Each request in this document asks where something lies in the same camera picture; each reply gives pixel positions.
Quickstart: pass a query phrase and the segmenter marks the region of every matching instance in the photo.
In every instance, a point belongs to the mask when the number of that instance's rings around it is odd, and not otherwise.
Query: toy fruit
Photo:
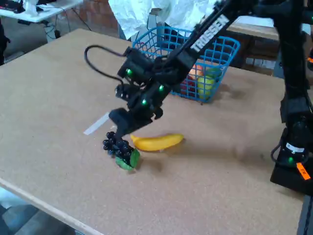
[[[196,81],[190,77],[186,78],[180,84],[180,93],[191,97],[196,97]]]
[[[108,151],[108,155],[115,157],[115,162],[124,170],[132,170],[137,167],[140,153],[137,149],[129,146],[128,141],[116,139],[115,132],[107,133],[107,140],[103,141],[103,149]]]
[[[188,76],[193,80],[196,80],[198,76],[203,76],[203,67],[201,65],[193,65]]]
[[[200,99],[209,98],[214,83],[215,79],[210,76],[206,77],[201,76],[198,78],[198,94]]]
[[[182,134],[170,134],[154,138],[140,138],[131,135],[131,139],[137,149],[143,151],[158,151],[169,148],[180,143],[184,136]]]
[[[218,79],[221,77],[222,72],[223,71],[220,68],[207,68],[205,70],[204,76],[209,76],[218,82]]]

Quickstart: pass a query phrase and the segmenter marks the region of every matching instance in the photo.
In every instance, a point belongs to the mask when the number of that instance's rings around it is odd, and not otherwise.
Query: black cable
[[[80,15],[72,8],[72,11],[77,15],[77,17],[81,20],[81,22],[84,23],[84,25],[87,26],[87,28],[92,32],[91,28],[88,26],[88,24],[80,17]]]
[[[275,163],[277,163],[279,165],[283,165],[283,166],[291,167],[291,168],[296,167],[296,163],[295,164],[282,163],[282,162],[279,162],[276,158],[274,158],[274,153],[282,146],[282,143],[283,143],[283,140],[282,140],[282,137],[281,137],[281,139],[279,140],[278,145],[276,147],[274,147],[274,149],[270,152],[270,158],[273,160],[273,162],[275,162]],[[307,154],[305,156],[305,159],[302,162],[299,162],[299,163],[305,164],[308,160],[309,160],[309,154]]]
[[[53,25],[52,24],[52,29],[49,31],[49,32],[45,32],[45,34],[46,34],[46,36],[48,36],[49,38],[51,38],[51,39],[56,39],[56,38],[52,38],[50,35],[49,35],[49,33],[51,33],[52,31],[54,31],[54,30],[56,30],[56,26],[55,25]]]
[[[71,32],[71,29],[70,29],[70,25],[69,25],[69,20],[68,20],[68,16],[67,16],[67,12],[65,9],[61,8],[61,7],[58,7],[58,6],[51,6],[51,7],[45,7],[45,6],[40,6],[41,8],[58,8],[58,9],[62,9],[65,13],[65,17],[67,18],[67,25],[68,25],[68,31]]]
[[[113,54],[113,55],[119,56],[119,57],[125,57],[125,55],[124,55],[124,54],[120,54],[120,53],[118,53],[118,52],[116,52],[116,51],[113,51],[113,50],[111,50],[111,49],[109,49],[109,48],[107,48],[107,47],[103,47],[103,46],[100,46],[100,45],[91,45],[91,46],[89,46],[89,47],[87,47],[87,48],[85,49],[85,53],[84,53],[84,58],[85,58],[86,63],[87,63],[93,70],[95,70],[96,72],[98,72],[99,74],[101,74],[101,75],[103,75],[103,76],[106,76],[106,77],[108,77],[108,78],[112,78],[112,79],[114,79],[114,80],[119,81],[119,82],[121,83],[121,85],[122,85],[122,89],[124,89],[124,82],[123,82],[123,80],[122,80],[121,78],[115,77],[115,76],[113,76],[113,75],[107,74],[107,73],[105,73],[105,72],[99,70],[95,65],[93,65],[93,64],[90,62],[90,60],[89,60],[89,58],[88,58],[88,51],[89,51],[91,48],[99,48],[99,49],[105,50],[105,51],[107,51],[107,52],[109,52],[109,53],[111,53],[111,54]]]
[[[148,24],[149,24],[149,16],[148,16],[148,19],[147,19],[147,30],[149,31],[149,29],[148,29]]]
[[[138,33],[137,33],[137,36],[136,36],[136,38],[135,38],[135,41],[137,41],[137,38],[138,38],[139,32],[140,32],[140,31],[138,31]]]

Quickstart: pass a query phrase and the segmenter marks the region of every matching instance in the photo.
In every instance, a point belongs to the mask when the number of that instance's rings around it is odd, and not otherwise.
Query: orange tag
[[[304,166],[302,163],[297,163],[297,168],[302,175],[303,179],[309,180],[311,177],[309,176],[308,172],[305,170]]]

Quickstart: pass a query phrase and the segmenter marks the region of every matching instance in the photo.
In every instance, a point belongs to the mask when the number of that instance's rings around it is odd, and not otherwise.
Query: blue basket
[[[191,31],[158,26],[139,37],[133,47],[147,57],[167,55],[187,41]],[[240,43],[228,37],[218,37],[195,63],[189,75],[180,85],[180,93],[172,92],[188,99],[208,102],[219,87],[225,72],[236,55]]]

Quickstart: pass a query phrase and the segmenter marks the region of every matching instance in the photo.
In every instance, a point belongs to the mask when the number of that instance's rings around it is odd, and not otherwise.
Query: yellow banana
[[[182,134],[170,134],[167,136],[153,137],[153,138],[140,138],[131,135],[131,139],[137,149],[143,151],[158,151],[169,148],[173,145],[180,143],[184,136]]]

